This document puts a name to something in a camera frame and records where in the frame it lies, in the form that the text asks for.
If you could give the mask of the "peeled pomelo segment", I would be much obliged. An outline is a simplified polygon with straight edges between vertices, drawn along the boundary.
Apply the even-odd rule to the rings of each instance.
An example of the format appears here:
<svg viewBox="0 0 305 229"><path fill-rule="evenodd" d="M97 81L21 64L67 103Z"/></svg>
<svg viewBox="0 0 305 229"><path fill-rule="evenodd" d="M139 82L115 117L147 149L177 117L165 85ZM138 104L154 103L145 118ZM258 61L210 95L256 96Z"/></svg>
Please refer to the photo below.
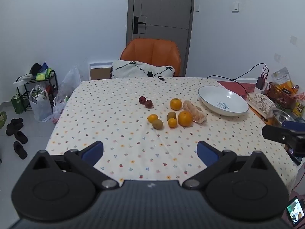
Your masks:
<svg viewBox="0 0 305 229"><path fill-rule="evenodd" d="M189 105L189 112L192 115L193 121L196 123L203 123L207 119L207 115L193 104Z"/></svg>
<svg viewBox="0 0 305 229"><path fill-rule="evenodd" d="M188 112L190 112L190 113L192 113L192 112L197 112L197 111L201 111L202 112L202 109L200 108L200 107L198 107L198 106L195 106L192 102L190 102L189 100L185 100L184 102L183 102L183 109L185 110L185 111L188 111Z"/></svg>

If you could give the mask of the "large orange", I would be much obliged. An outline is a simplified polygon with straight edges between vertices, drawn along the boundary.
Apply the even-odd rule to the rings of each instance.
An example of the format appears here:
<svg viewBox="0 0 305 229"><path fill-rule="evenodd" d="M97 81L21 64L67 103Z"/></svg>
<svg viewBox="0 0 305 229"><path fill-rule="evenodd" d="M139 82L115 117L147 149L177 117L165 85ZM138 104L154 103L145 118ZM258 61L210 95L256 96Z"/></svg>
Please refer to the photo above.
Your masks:
<svg viewBox="0 0 305 229"><path fill-rule="evenodd" d="M182 111L178 115L178 123L183 127L191 126L193 122L192 114L188 111Z"/></svg>

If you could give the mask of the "small orange tangerine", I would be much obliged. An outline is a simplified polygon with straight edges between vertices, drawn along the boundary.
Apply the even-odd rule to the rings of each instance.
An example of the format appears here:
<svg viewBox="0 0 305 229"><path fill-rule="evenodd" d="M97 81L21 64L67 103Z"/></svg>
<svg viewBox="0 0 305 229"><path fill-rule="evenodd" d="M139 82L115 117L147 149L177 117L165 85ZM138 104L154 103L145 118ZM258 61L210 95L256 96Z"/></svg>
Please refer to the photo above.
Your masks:
<svg viewBox="0 0 305 229"><path fill-rule="evenodd" d="M170 128L176 128L177 127L177 119L176 118L168 119L168 126Z"/></svg>

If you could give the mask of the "brown kiwi fruit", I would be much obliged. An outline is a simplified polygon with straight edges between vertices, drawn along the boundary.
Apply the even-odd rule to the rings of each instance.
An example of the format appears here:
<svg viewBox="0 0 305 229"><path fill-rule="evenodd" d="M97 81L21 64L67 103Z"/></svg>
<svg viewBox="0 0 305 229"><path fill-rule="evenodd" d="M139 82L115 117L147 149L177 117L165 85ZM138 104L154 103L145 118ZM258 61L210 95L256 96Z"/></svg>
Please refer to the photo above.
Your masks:
<svg viewBox="0 0 305 229"><path fill-rule="evenodd" d="M152 126L156 129L156 130L161 130L163 128L163 121L161 121L160 119L155 120L152 123Z"/></svg>

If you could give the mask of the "small yellow tangerine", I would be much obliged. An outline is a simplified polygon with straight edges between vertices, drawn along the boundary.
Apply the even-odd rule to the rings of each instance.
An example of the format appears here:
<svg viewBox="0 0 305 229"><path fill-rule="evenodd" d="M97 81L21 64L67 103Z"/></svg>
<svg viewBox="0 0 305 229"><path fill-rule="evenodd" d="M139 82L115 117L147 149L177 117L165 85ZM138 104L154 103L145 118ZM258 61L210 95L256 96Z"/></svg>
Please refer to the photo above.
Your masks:
<svg viewBox="0 0 305 229"><path fill-rule="evenodd" d="M158 119L158 116L156 114L150 114L148 117L147 117L147 120L149 123L153 123L155 120Z"/></svg>

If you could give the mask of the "dark red fruit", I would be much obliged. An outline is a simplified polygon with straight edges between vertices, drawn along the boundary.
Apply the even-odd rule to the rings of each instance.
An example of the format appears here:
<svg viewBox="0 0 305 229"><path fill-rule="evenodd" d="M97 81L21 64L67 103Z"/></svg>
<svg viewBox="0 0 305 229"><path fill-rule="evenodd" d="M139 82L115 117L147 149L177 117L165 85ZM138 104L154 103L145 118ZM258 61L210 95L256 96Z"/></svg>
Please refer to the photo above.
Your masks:
<svg viewBox="0 0 305 229"><path fill-rule="evenodd" d="M145 104L146 98L144 96L139 97L139 103L140 104Z"/></svg>
<svg viewBox="0 0 305 229"><path fill-rule="evenodd" d="M153 108L153 102L151 100L146 100L144 103L145 107L148 109Z"/></svg>

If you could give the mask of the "stainless steel bowl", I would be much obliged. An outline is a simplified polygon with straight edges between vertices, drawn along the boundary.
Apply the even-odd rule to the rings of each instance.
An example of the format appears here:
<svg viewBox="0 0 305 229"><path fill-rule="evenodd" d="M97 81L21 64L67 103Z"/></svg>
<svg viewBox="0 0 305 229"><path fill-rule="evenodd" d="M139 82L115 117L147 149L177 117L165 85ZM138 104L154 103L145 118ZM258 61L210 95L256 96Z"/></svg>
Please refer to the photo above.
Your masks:
<svg viewBox="0 0 305 229"><path fill-rule="evenodd" d="M282 124L285 121L295 122L295 120L290 115L288 115L288 113L286 113L280 109L273 108L271 110L271 113L272 113L272 125L273 126L282 127Z"/></svg>

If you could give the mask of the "white power strip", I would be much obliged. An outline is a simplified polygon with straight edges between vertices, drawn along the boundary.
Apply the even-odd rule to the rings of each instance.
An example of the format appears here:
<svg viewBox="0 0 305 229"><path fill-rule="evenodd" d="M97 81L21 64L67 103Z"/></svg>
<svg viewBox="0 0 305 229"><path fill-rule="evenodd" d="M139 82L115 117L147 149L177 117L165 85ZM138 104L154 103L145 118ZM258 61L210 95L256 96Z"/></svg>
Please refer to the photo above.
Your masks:
<svg viewBox="0 0 305 229"><path fill-rule="evenodd" d="M267 91L264 87L261 90L259 88L255 87L253 92L258 93L258 94L263 94L263 95L267 94Z"/></svg>

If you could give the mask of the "white ceramic plate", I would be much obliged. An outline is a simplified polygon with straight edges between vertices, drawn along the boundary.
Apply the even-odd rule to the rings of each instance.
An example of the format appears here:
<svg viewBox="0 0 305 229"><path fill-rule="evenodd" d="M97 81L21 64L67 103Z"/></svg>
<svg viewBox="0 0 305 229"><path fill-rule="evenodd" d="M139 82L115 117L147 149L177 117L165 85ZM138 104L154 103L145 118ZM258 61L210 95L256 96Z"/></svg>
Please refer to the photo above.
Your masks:
<svg viewBox="0 0 305 229"><path fill-rule="evenodd" d="M238 94L218 86L202 86L198 89L202 103L214 113L237 117L247 113L248 103Z"/></svg>

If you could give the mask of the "white plastic bag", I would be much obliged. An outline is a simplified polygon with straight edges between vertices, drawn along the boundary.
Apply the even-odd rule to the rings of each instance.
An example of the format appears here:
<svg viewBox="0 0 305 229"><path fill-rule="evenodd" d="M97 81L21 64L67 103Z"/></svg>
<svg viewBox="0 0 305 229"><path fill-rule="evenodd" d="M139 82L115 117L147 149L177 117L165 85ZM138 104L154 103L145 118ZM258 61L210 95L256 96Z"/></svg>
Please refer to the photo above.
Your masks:
<svg viewBox="0 0 305 229"><path fill-rule="evenodd" d="M29 102L37 122L44 123L51 118L53 111L46 90L33 88L30 92Z"/></svg>

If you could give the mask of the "floral polka dot tablecloth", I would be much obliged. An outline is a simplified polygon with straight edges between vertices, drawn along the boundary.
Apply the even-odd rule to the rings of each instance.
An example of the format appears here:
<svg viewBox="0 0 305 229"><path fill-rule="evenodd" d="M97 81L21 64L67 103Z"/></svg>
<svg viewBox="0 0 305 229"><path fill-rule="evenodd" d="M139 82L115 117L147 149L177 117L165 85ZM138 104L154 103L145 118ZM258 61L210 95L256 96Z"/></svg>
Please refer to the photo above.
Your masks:
<svg viewBox="0 0 305 229"><path fill-rule="evenodd" d="M262 137L264 122L252 111L225 117L206 108L198 89L217 81L197 77L142 77L82 82L72 93L47 144L52 155L104 146L95 167L125 180L183 182L206 165L197 144L238 155L263 152L289 190L297 166L284 147Z"/></svg>

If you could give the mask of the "smartphone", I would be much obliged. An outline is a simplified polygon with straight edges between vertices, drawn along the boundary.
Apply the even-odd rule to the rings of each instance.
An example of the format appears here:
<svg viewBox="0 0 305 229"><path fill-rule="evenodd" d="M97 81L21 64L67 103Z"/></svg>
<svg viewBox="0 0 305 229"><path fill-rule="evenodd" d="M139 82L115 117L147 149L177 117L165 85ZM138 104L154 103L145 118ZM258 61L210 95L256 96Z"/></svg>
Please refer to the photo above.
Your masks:
<svg viewBox="0 0 305 229"><path fill-rule="evenodd" d="M292 226L296 227L304 220L304 199L294 196L286 206L286 212Z"/></svg>

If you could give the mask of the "black metal shelf rack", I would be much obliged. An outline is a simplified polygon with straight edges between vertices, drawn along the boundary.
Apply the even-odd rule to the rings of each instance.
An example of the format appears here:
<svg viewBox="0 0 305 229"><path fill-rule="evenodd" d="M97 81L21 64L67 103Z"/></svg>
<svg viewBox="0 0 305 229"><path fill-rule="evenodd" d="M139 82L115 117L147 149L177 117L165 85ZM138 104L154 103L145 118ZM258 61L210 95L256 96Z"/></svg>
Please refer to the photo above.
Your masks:
<svg viewBox="0 0 305 229"><path fill-rule="evenodd" d="M20 98L24 112L31 111L29 99L32 89L39 90L45 88L48 93L51 108L53 109L53 100L58 94L58 81L56 72L54 70L50 71L49 75L44 80L36 80L35 78L24 79L23 77L18 77L14 85L17 88L17 94Z"/></svg>

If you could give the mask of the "orange leather chair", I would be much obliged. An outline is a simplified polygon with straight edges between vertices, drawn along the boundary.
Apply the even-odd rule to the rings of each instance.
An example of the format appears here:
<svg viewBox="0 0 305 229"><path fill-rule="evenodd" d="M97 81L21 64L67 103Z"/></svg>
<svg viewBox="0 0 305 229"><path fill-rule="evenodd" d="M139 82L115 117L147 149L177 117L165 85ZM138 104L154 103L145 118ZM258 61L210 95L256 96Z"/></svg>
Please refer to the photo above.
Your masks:
<svg viewBox="0 0 305 229"><path fill-rule="evenodd" d="M153 66L172 66L175 77L180 74L181 58L178 46L168 40L137 38L123 50L120 60L140 61Z"/></svg>

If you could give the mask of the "grey door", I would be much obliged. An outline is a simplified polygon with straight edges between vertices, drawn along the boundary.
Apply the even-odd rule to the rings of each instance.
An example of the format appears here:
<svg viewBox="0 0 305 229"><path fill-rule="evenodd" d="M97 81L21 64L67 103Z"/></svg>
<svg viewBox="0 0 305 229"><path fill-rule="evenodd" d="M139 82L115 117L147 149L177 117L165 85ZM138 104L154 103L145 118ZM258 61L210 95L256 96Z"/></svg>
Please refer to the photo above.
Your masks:
<svg viewBox="0 0 305 229"><path fill-rule="evenodd" d="M178 46L180 75L186 74L192 30L194 0L128 0L126 43L136 38L163 39ZM139 17L138 34L133 34L134 17Z"/></svg>

